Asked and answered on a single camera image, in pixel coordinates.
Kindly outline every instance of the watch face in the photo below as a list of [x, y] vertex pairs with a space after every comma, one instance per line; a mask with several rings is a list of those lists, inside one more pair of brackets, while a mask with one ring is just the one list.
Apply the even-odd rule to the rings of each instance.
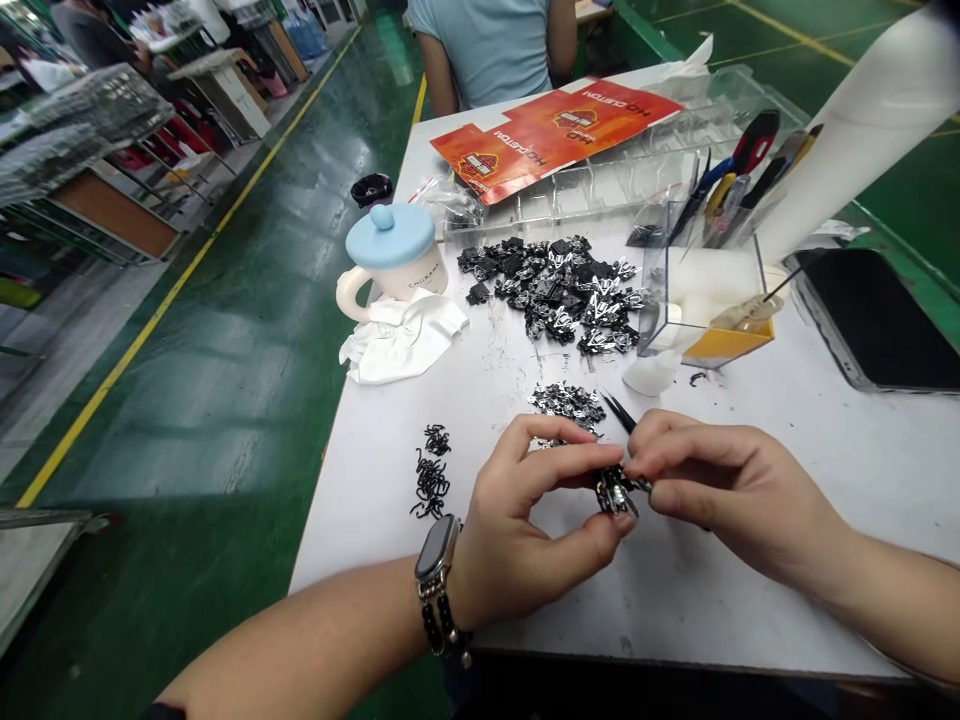
[[447, 551], [447, 545], [450, 544], [456, 522], [457, 519], [453, 515], [444, 515], [430, 528], [427, 539], [423, 542], [420, 557], [417, 558], [417, 566], [414, 569], [417, 580], [429, 577], [440, 568], [440, 563]]

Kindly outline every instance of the smartwatch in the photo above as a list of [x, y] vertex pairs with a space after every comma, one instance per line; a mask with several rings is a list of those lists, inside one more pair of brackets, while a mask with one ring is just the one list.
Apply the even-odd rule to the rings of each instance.
[[447, 597], [447, 575], [459, 535], [460, 521], [456, 517], [444, 515], [437, 520], [427, 533], [413, 572], [417, 580], [417, 594], [420, 596], [423, 629], [430, 640], [433, 654], [450, 657], [459, 653], [460, 662], [466, 669], [473, 664], [468, 648], [472, 633], [462, 632], [457, 628], [450, 611], [450, 599]]

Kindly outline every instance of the blue shirt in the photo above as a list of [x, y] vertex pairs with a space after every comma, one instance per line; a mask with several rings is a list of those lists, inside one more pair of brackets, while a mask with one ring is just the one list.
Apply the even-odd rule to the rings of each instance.
[[447, 51], [460, 109], [551, 89], [547, 74], [550, 0], [410, 0], [413, 27]]

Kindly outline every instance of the yellow container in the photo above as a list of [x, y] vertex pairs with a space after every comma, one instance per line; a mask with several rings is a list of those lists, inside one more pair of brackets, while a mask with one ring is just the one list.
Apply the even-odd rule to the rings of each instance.
[[774, 339], [773, 320], [755, 333], [710, 328], [683, 355], [683, 364], [716, 370]]

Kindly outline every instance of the mug handle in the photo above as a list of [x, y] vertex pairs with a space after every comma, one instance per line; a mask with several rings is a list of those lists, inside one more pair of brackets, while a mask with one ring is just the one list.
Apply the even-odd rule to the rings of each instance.
[[337, 280], [337, 305], [351, 320], [370, 322], [370, 311], [357, 305], [357, 293], [373, 275], [362, 267], [347, 270]]

